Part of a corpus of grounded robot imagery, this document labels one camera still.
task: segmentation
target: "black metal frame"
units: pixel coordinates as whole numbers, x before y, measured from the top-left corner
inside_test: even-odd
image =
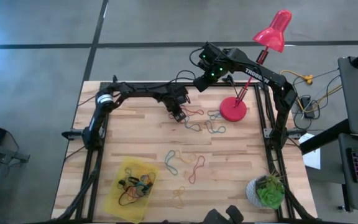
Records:
[[[150,82],[131,82],[133,84],[153,84]],[[185,86],[194,86],[193,82],[181,82],[182,84],[184,84]],[[245,82],[237,82],[235,83],[236,87],[240,87],[240,86],[244,86]],[[225,86],[225,87],[232,87],[230,84],[228,83],[223,83],[223,82],[219,82],[219,83],[215,83],[213,85],[211,85],[212,87],[219,87],[219,86]],[[262,104],[262,99],[260,97],[260,85],[259,83],[251,83],[250,84],[251,87],[253,87],[255,89],[255,95],[256,95],[256,100],[257,100],[257,106],[258,106],[258,112],[259,112],[259,118],[260,118],[260,125],[261,125],[261,130],[262,133],[264,131],[265,128],[267,128],[267,124],[265,121],[265,115],[264,115],[264,109],[263,109],[263,104]],[[272,102],[270,99],[270,95],[267,94],[266,97],[267,101],[266,101],[266,110],[269,114],[274,114],[273,113],[273,106],[272,106]],[[107,130],[107,126],[108,126],[108,118],[106,118],[105,123],[103,124],[103,128],[105,130]],[[265,150],[266,150],[266,157],[267,157],[267,163],[268,163],[268,168],[270,172],[273,172],[273,166],[274,166],[274,160],[272,157],[272,151],[271,149],[269,149],[267,147],[267,138],[262,135],[264,137],[264,144],[265,144]],[[103,146],[102,148],[98,151],[98,155],[96,158],[96,163],[95,166],[100,166],[103,160],[103,151],[104,151],[104,142],[106,140],[106,133],[103,136]],[[83,173],[83,178],[82,178],[82,183],[81,183],[81,187],[84,186],[86,180],[88,180],[89,176],[90,176],[90,170],[91,170],[91,161],[93,158],[93,151],[88,151],[87,155],[86,155],[86,160],[85,160],[85,166],[84,166],[84,173]],[[284,165],[284,160],[283,160],[283,155],[281,151],[277,151],[277,161],[278,161],[278,165],[280,168],[280,175],[282,175],[283,178],[283,182],[284,184],[286,184],[287,186],[289,186],[288,183],[288,179],[287,179],[287,172],[285,170],[285,165]],[[83,218],[83,205],[84,205],[84,199],[82,198],[77,206],[76,209],[76,213],[75,213],[75,219],[74,220],[70,220],[73,223],[83,223],[83,222],[88,222],[88,223],[92,223],[93,222],[93,213],[94,213],[94,206],[96,203],[96,197],[97,197],[97,191],[98,191],[98,184],[99,184],[99,175],[100,175],[100,171],[101,169],[99,169],[97,176],[92,184],[92,189],[91,189],[91,197],[90,197],[90,201],[89,201],[89,208],[88,208],[88,213],[86,214],[86,218]],[[295,213],[294,213],[294,209],[293,206],[290,202],[290,199],[285,196],[285,202],[287,205],[287,210],[288,210],[288,218],[289,219],[295,219]],[[281,220],[284,219],[283,217],[283,212],[282,212],[282,208],[280,206],[280,208],[278,210],[276,210],[276,215],[277,215],[277,220],[278,222],[280,222]],[[126,222],[118,222],[117,224],[128,224]]]

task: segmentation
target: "rubber band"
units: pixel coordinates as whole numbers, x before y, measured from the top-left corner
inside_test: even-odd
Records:
[[[186,111],[187,116],[193,116],[194,114],[204,115],[204,111],[202,109],[198,109],[196,111],[191,111],[191,110],[187,109],[185,105],[180,105],[180,108],[183,109],[184,111]]]
[[[178,170],[168,164],[169,160],[172,159],[172,157],[174,156],[175,156],[175,151],[174,150],[169,151],[168,154],[165,156],[165,165],[167,167],[167,170],[169,170],[169,172],[171,172],[172,175],[178,175]]]
[[[189,164],[197,159],[197,155],[194,153],[190,154],[188,157],[189,157],[188,161],[184,160],[181,156],[181,152],[179,150],[175,150],[175,158],[180,159],[185,164]]]
[[[211,134],[216,134],[216,133],[225,133],[226,132],[226,127],[225,126],[220,126],[218,127],[216,130],[214,130],[212,122],[211,121],[205,121],[205,126],[206,129],[208,130],[209,133]]]
[[[185,118],[185,128],[191,129],[196,132],[202,131],[201,126],[199,124],[192,124],[192,125],[188,126],[187,123],[189,122],[189,120],[190,120],[190,117],[187,116]]]
[[[178,190],[173,191],[172,200],[175,198],[179,198],[180,205],[179,206],[172,205],[172,206],[174,206],[175,208],[183,208],[185,206],[185,204],[183,203],[183,200],[180,197],[183,193],[185,193],[185,191],[186,191],[186,188],[184,186],[180,186]]]
[[[198,162],[200,161],[200,158],[203,158],[203,165],[198,165]],[[195,182],[196,182],[196,170],[198,169],[198,168],[200,168],[200,167],[203,167],[204,166],[204,164],[205,164],[205,157],[204,156],[199,156],[198,157],[198,159],[197,159],[197,163],[196,163],[196,165],[194,166],[194,168],[193,168],[193,174],[191,175],[191,176],[189,176],[189,178],[188,178],[188,180],[189,180],[189,183],[191,183],[191,184],[194,184]]]
[[[206,114],[209,116],[211,121],[214,121],[218,118],[222,118],[221,112],[219,110],[207,111]]]

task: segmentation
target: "butcher block tabletop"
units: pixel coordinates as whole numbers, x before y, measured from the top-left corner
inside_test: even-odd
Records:
[[[94,96],[99,90],[100,83],[84,82],[79,103]],[[94,222],[126,222],[105,212],[104,204],[121,162],[128,157],[159,168],[142,222],[202,222],[206,214],[214,208],[228,218],[225,211],[230,205],[235,205],[241,211],[244,222],[277,221],[274,210],[254,207],[246,196],[247,184],[256,177],[268,174],[255,89],[250,88],[244,98],[247,114],[243,120],[232,123],[217,118],[211,121],[213,130],[224,126],[224,133],[210,133],[211,127],[206,127],[204,122],[209,120],[207,111],[219,109],[223,99],[235,95],[233,87],[211,86],[202,93],[195,87],[187,89],[191,104],[186,103],[186,108],[191,111],[204,111],[204,115],[190,116],[187,123],[188,127],[200,124],[202,130],[199,132],[185,128],[183,123],[171,119],[164,104],[157,103],[153,98],[129,98],[109,115]],[[261,91],[260,94],[264,102],[264,93]],[[73,128],[83,129],[89,126],[94,108],[94,100],[79,106]],[[288,117],[287,128],[293,128],[291,114]],[[70,141],[67,155],[82,146],[80,139]],[[164,163],[165,156],[170,150],[180,151],[184,159],[191,154],[204,156],[204,166],[196,170],[194,184],[189,183],[188,178],[192,175],[197,161],[184,163],[172,158],[169,164],[178,170],[178,175],[172,175]],[[82,149],[65,161],[52,218],[61,215],[78,193],[86,153],[87,150]],[[317,217],[301,152],[291,141],[283,148],[283,158],[291,191],[302,206],[312,216]],[[180,208],[180,199],[174,198],[173,194],[181,186],[185,188],[181,194],[183,208]],[[85,197],[84,217],[88,212],[90,192],[89,190]],[[284,217],[288,217],[285,206],[282,208]]]

